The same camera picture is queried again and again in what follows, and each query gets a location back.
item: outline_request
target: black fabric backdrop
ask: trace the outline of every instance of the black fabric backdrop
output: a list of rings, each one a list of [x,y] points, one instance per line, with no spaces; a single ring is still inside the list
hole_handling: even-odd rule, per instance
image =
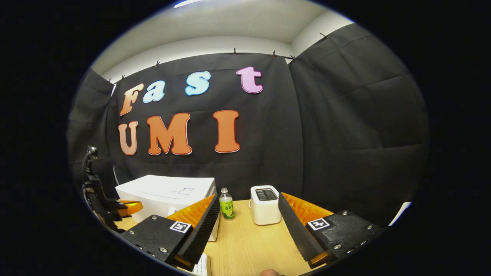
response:
[[[427,114],[404,64],[357,24],[290,63],[303,135],[302,198],[382,227],[412,201],[426,161]]]
[[[73,179],[79,193],[82,187],[82,165],[87,145],[98,149],[98,159],[92,169],[99,176],[107,196],[116,197],[117,193],[110,187],[116,186],[111,168],[108,142],[106,140],[106,116],[114,85],[94,71],[87,72],[81,83],[68,117],[68,158]]]
[[[262,73],[255,78],[263,86],[258,94],[242,89],[237,70],[253,66]],[[191,73],[208,71],[210,86],[201,95],[185,93]],[[147,87],[165,81],[164,97],[144,103]],[[120,116],[124,93],[140,83],[144,89],[132,104],[133,109]],[[217,120],[213,113],[235,110],[236,141],[240,150],[217,153]],[[150,132],[147,118],[160,116],[166,127],[176,113],[191,115],[188,121],[189,155],[162,152],[150,155]],[[119,143],[118,125],[137,121],[137,150],[125,155]],[[236,200],[250,198],[250,187],[273,185],[278,190],[300,196],[302,187],[302,135],[297,96],[287,64],[283,58],[262,54],[213,54],[183,58],[152,66],[116,83],[109,105],[108,141],[118,182],[147,174],[179,177],[214,177],[217,189],[227,187]],[[131,144],[130,130],[126,130]]]

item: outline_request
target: white toaster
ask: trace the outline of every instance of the white toaster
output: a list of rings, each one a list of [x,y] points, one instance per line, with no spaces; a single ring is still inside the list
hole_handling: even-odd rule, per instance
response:
[[[271,185],[250,188],[249,208],[255,224],[267,225],[281,221],[278,196],[278,191]]]

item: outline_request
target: white box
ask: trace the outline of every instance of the white box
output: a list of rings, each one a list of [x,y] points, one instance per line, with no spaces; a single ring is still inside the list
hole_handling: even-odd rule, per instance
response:
[[[141,201],[143,209],[132,214],[133,219],[140,223],[151,215],[161,217],[172,215],[216,194],[217,188],[214,178],[146,175],[116,186],[116,191],[121,200]],[[217,240],[219,220],[220,215],[217,217],[209,241]]]

